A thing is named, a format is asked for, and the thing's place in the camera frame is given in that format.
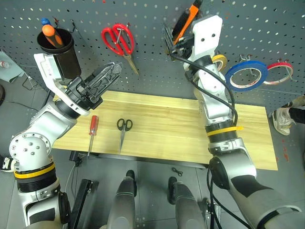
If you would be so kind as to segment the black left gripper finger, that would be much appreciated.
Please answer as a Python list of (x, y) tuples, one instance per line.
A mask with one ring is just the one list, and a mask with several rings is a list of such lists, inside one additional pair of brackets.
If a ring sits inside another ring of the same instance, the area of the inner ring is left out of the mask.
[(114, 83), (120, 76), (122, 71), (122, 63), (115, 63), (115, 70), (117, 74), (113, 78), (106, 78), (106, 77), (96, 77), (93, 83), (90, 84), (89, 88), (91, 88), (91, 96), (90, 99), (93, 100), (98, 96), (101, 96), (107, 88)]
[(115, 70), (116, 66), (115, 63), (107, 63), (103, 66), (98, 67), (91, 73), (91, 76), (94, 77), (106, 77), (106, 78), (113, 78), (117, 74)]

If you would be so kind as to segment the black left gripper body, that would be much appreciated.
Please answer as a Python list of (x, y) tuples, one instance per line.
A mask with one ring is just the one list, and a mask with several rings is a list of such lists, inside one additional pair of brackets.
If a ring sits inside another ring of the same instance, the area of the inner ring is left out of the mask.
[(101, 96), (94, 98), (93, 102), (90, 99), (91, 88), (90, 84), (93, 83), (95, 77), (89, 76), (83, 80), (81, 77), (76, 77), (67, 86), (66, 94), (69, 98), (84, 110), (96, 109), (102, 102)]

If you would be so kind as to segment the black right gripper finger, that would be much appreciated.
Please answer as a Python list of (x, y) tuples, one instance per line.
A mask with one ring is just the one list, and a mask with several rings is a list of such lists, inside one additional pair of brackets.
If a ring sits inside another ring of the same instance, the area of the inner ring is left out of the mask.
[(168, 25), (166, 25), (166, 45), (167, 45), (168, 53), (170, 53), (170, 50), (174, 46), (174, 44), (173, 44), (172, 30)]
[(165, 45), (166, 45), (166, 50), (168, 52), (170, 50), (170, 44), (169, 44), (169, 41), (168, 41), (167, 26), (166, 26), (165, 23), (163, 23), (163, 39), (164, 39), (164, 42), (165, 42)]

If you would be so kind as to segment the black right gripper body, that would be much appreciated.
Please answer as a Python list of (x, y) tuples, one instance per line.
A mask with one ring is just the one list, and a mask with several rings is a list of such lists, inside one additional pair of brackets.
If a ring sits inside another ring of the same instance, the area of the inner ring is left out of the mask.
[(192, 47), (194, 46), (194, 34), (181, 37), (178, 42), (171, 47), (169, 54), (173, 57), (178, 56), (184, 59), (188, 59), (192, 53)]

